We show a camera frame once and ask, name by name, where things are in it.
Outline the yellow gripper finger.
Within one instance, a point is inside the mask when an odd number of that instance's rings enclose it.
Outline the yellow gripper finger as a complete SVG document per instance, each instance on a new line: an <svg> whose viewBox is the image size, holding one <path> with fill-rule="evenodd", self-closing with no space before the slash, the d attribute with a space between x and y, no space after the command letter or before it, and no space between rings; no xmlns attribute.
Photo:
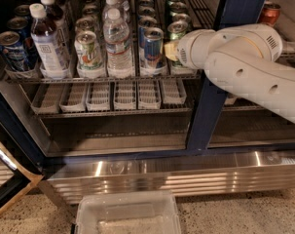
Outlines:
<svg viewBox="0 0 295 234"><path fill-rule="evenodd" d="M178 61L178 40L169 41L164 44L166 57L172 61Z"/></svg>

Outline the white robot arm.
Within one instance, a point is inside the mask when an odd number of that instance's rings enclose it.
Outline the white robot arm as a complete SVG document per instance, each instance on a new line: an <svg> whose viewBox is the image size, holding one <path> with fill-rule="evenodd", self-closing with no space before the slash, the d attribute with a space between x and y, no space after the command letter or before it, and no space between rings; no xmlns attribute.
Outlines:
<svg viewBox="0 0 295 234"><path fill-rule="evenodd" d="M277 63L281 53L281 37L262 23L199 29L165 43L168 59L295 124L295 68Z"/></svg>

